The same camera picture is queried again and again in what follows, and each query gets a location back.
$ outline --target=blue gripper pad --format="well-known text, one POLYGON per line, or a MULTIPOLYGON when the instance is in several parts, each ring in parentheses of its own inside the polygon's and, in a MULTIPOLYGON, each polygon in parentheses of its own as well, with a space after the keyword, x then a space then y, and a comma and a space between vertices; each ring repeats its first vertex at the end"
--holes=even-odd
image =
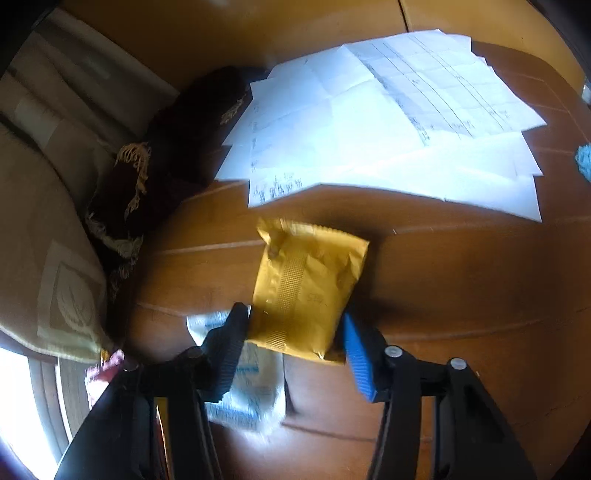
POLYGON ((357 390, 372 403, 385 401, 388 374, 384 365, 384 349, 388 344, 382 334, 375 328, 360 325, 345 313, 343 343, 357 390))

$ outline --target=stack of papers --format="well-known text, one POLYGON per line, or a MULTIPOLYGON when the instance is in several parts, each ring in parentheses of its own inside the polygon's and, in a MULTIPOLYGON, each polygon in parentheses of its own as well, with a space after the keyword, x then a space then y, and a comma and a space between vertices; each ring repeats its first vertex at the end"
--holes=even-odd
POLYGON ((521 132, 545 125, 470 38, 439 30, 275 66, 224 140, 218 180, 255 207, 318 184, 396 190, 541 221, 521 132))

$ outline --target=brown wooden surface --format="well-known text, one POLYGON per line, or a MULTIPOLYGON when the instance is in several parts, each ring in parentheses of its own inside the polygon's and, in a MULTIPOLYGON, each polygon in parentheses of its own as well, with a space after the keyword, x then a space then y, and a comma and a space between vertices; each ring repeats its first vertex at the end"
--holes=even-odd
MULTIPOLYGON (((467 205, 320 186, 247 209, 245 183, 183 203, 143 254, 130 348, 171 358, 191 340, 184 316, 249 302, 262 253, 260 216, 318 223, 371 241, 350 308, 429 361, 465 358, 513 425, 540 480, 564 462, 591 418, 591 185, 573 160, 591 113, 548 64, 475 44, 548 122, 525 137, 543 223, 467 205)), ((379 406, 347 367, 285 358, 293 408, 266 438, 216 429, 228 478, 364 478, 379 406)), ((426 478, 424 409, 418 478, 426 478)))
POLYGON ((177 88, 228 64, 273 66, 343 43, 440 28, 531 53, 581 90, 584 73, 527 0, 62 0, 177 88))

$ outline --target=window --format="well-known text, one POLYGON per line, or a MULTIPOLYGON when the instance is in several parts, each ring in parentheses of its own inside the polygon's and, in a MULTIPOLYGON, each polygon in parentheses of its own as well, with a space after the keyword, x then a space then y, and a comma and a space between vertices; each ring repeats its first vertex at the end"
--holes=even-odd
POLYGON ((52 480, 57 462, 41 425, 29 361, 0 348, 0 436, 39 480, 52 480))

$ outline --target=yellow package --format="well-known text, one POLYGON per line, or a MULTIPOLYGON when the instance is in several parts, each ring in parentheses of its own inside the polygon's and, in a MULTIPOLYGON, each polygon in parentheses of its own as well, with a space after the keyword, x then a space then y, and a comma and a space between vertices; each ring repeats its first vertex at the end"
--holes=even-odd
POLYGON ((267 247, 256 278, 248 339, 308 360, 327 359, 369 243, 282 219, 259 220, 258 232, 267 247))

